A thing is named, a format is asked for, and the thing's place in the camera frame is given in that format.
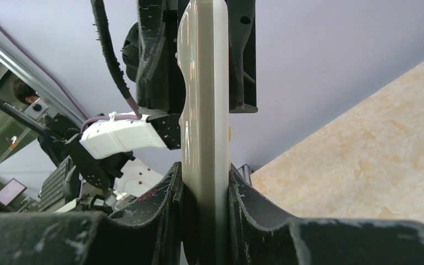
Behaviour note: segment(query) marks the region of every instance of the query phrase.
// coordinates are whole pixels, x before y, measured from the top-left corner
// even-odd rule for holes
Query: black keyboard
[[[43,182],[39,211],[48,210],[56,204],[63,206],[78,196],[81,181],[74,169],[72,160],[68,157]]]

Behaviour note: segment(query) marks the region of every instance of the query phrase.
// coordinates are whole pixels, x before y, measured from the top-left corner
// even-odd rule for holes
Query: computer monitor
[[[9,205],[14,199],[21,195],[27,188],[18,182],[16,179],[11,179],[5,186],[0,190],[0,203],[4,206]]]

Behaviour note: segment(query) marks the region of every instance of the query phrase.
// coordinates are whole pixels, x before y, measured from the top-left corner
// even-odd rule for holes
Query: person
[[[23,104],[30,106],[35,103],[40,97],[38,94],[25,82],[17,78],[12,83],[12,93],[17,100]],[[49,117],[45,117],[44,123],[51,123]],[[41,135],[38,136],[38,143],[41,149],[49,156],[55,166],[58,166],[66,157],[67,153],[62,141],[49,140]]]

